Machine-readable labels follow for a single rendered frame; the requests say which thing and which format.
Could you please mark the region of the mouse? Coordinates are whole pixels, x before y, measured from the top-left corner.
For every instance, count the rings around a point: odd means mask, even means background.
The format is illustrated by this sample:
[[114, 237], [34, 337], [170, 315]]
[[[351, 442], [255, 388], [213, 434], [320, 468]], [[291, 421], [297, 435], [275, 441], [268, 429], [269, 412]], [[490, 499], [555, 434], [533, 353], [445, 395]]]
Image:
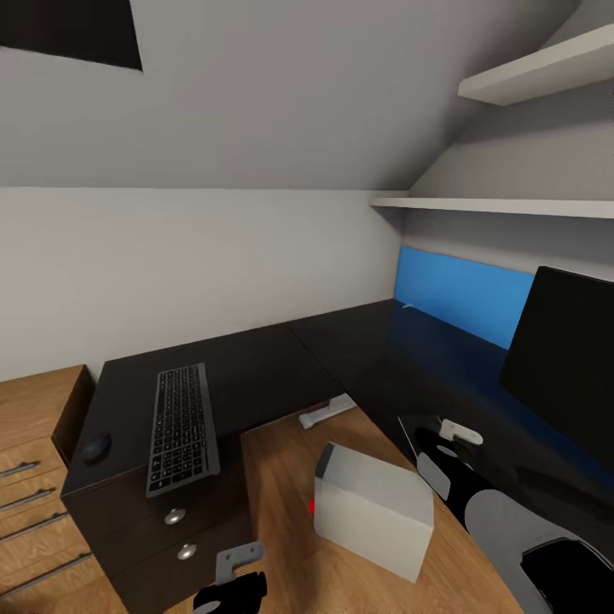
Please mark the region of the mouse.
[[84, 445], [82, 457], [87, 461], [95, 460], [98, 456], [107, 452], [111, 442], [112, 438], [109, 432], [93, 434]]

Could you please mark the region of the notebook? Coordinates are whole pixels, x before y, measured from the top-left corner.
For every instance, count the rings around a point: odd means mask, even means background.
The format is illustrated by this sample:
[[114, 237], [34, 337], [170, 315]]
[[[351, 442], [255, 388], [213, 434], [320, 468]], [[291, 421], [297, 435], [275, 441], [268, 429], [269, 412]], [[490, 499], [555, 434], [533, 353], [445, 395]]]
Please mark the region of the notebook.
[[418, 439], [414, 438], [414, 431], [417, 427], [422, 426], [422, 428], [425, 427], [432, 432], [439, 433], [441, 431], [443, 421], [438, 418], [437, 414], [400, 415], [397, 416], [397, 418], [399, 423], [401, 423], [404, 433], [409, 439], [414, 455], [418, 460], [418, 455], [420, 455], [422, 449], [417, 446]]

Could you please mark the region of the keyboard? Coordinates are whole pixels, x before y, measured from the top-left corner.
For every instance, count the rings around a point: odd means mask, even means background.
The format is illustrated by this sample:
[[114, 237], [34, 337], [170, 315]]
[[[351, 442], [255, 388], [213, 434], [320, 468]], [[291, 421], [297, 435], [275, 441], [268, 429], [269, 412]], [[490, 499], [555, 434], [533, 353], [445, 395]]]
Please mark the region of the keyboard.
[[146, 497], [221, 471], [205, 363], [158, 374]]

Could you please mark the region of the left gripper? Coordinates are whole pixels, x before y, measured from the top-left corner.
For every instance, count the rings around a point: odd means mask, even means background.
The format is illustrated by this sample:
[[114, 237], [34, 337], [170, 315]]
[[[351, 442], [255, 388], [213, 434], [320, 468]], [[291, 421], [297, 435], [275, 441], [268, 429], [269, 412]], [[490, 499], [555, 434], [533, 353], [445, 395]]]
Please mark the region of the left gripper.
[[196, 594], [195, 605], [199, 606], [203, 600], [213, 599], [220, 594], [227, 594], [235, 599], [238, 614], [258, 614], [260, 598], [267, 594], [266, 575], [262, 571], [259, 574], [250, 572], [223, 585], [202, 588]]

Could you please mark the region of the monitor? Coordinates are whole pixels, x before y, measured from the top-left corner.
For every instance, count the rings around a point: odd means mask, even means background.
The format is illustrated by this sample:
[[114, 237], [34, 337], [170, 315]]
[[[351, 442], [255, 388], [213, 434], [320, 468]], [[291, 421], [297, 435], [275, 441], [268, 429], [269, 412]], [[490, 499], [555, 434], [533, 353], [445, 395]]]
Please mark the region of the monitor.
[[[497, 382], [614, 473], [614, 282], [539, 266]], [[595, 495], [520, 476], [614, 518], [614, 506]]]

